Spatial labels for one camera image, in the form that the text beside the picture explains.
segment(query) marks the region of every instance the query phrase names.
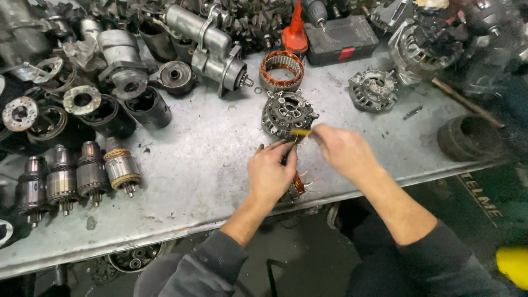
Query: metal workbench top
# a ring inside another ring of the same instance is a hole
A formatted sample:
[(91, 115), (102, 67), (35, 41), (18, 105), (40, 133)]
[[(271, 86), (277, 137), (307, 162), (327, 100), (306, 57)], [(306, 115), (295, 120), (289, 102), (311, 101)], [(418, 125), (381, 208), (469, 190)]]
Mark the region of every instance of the metal workbench top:
[[(400, 87), (399, 100), (388, 113), (375, 115), (354, 108), (348, 95), (349, 77), (370, 65), (381, 67), (387, 57), (380, 51), (368, 59), (320, 68), (306, 63), (301, 88), (320, 114), (314, 124), (360, 132), (401, 185), (493, 165), (453, 162), (441, 152), (436, 141), (438, 128), (466, 110), (426, 84), (420, 88), (427, 96)], [(161, 91), (173, 114), (170, 125), (155, 132), (138, 125), (126, 141), (143, 175), (135, 196), (118, 192), (112, 199), (104, 197), (98, 208), (82, 208), (76, 203), (67, 217), (50, 220), (49, 214), (45, 215), (28, 238), (0, 249), (0, 278), (219, 228), (248, 193), (246, 162), (260, 143), (272, 142), (261, 127), (266, 92), (254, 92), (260, 85), (262, 58), (263, 54), (255, 54), (245, 59), (255, 86), (230, 92), (222, 99), (216, 96), (218, 84), (210, 80), (182, 98)], [(420, 105), (422, 111), (403, 121), (407, 112)], [(274, 213), (361, 195), (326, 164), (316, 143), (304, 142), (298, 149), (297, 169), (317, 168), (302, 179), (321, 180), (295, 204), (278, 206)]]

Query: black tool case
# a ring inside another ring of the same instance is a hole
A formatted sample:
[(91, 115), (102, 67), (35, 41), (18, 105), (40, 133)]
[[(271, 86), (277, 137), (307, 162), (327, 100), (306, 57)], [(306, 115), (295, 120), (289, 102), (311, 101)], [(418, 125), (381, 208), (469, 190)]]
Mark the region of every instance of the black tool case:
[(362, 15), (331, 20), (322, 27), (304, 24), (308, 37), (307, 58), (311, 65), (322, 66), (369, 57), (380, 41)]

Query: forearm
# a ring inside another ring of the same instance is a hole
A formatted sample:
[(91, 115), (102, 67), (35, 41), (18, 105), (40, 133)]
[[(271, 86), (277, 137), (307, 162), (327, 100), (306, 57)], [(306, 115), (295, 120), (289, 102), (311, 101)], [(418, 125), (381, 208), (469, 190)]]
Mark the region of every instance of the forearm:
[(412, 244), (429, 234), (438, 220), (419, 205), (381, 168), (354, 181), (399, 245)]
[(260, 224), (273, 209), (272, 204), (261, 202), (255, 195), (249, 194), (231, 218), (220, 228), (242, 247), (252, 239)]

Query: black sweatshirt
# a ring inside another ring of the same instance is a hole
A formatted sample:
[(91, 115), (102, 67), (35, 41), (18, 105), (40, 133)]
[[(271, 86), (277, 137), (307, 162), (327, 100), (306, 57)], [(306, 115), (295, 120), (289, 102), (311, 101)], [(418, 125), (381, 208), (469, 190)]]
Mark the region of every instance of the black sweatshirt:
[[(413, 290), (418, 288), (423, 295), (508, 296), (506, 287), (491, 278), (471, 250), (442, 222), (421, 240), (396, 250), (403, 271), (413, 279)], [(215, 231), (182, 258), (159, 296), (231, 296), (247, 257), (246, 251), (231, 237)], [(363, 261), (354, 272), (361, 273), (359, 266), (368, 262)], [(347, 295), (365, 294), (349, 290)]]

